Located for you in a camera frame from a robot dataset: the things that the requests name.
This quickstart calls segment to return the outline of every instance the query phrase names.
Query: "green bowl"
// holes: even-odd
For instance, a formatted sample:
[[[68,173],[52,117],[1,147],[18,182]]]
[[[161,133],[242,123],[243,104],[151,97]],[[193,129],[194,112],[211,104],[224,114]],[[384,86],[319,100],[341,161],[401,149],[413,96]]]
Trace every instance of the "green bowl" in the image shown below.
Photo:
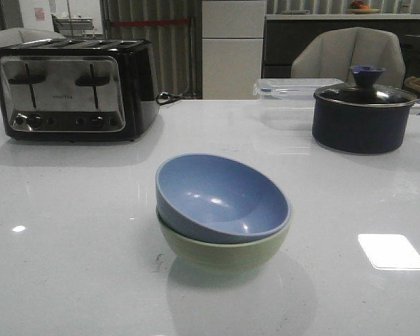
[[[200,270],[222,274],[254,270],[271,259],[288,234],[291,223],[263,239],[241,244],[215,244],[187,238],[172,229],[157,214],[169,247],[183,261]]]

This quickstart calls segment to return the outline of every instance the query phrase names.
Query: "toaster knob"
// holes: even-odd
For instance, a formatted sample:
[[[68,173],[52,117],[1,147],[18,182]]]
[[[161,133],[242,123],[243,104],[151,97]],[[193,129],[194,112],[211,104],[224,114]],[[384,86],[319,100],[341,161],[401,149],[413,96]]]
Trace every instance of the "toaster knob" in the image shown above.
[[[104,126],[103,117],[96,116],[96,117],[93,117],[91,121],[92,121],[92,126],[94,128],[101,128]]]
[[[32,113],[28,115],[27,124],[31,128],[38,128],[42,125],[42,117],[39,114]]]
[[[17,117],[16,119],[15,119],[15,123],[17,124],[17,125],[21,125],[21,124],[23,124],[23,122],[25,121],[25,119],[23,118],[23,117]]]

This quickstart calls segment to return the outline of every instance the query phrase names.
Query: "dark cabinet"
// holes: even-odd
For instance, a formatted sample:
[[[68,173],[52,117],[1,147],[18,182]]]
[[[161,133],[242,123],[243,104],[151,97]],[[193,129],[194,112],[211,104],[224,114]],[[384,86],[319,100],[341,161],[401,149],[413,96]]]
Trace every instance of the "dark cabinet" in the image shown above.
[[[295,58],[313,41],[329,30],[367,27],[386,30],[398,37],[420,35],[420,20],[268,20],[266,19],[262,60],[263,78],[289,78]]]
[[[420,77],[420,36],[404,35],[400,38],[400,45],[406,65],[406,77]]]

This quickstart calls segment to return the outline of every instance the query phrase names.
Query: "blue lid knob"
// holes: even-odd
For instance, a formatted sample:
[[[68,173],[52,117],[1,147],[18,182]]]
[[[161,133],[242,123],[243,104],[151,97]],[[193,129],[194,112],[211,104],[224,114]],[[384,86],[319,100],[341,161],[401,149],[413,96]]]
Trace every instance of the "blue lid knob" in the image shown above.
[[[377,68],[370,65],[350,66],[356,84],[365,89],[371,88],[385,70],[386,68]]]

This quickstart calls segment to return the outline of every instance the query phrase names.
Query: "four-slice toaster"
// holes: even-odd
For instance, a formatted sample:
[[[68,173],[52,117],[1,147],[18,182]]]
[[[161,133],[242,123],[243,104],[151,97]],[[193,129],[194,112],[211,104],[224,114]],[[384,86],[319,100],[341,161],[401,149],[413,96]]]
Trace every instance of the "four-slice toaster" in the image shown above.
[[[0,48],[8,136],[114,141],[140,137],[159,104],[146,40],[47,39]]]

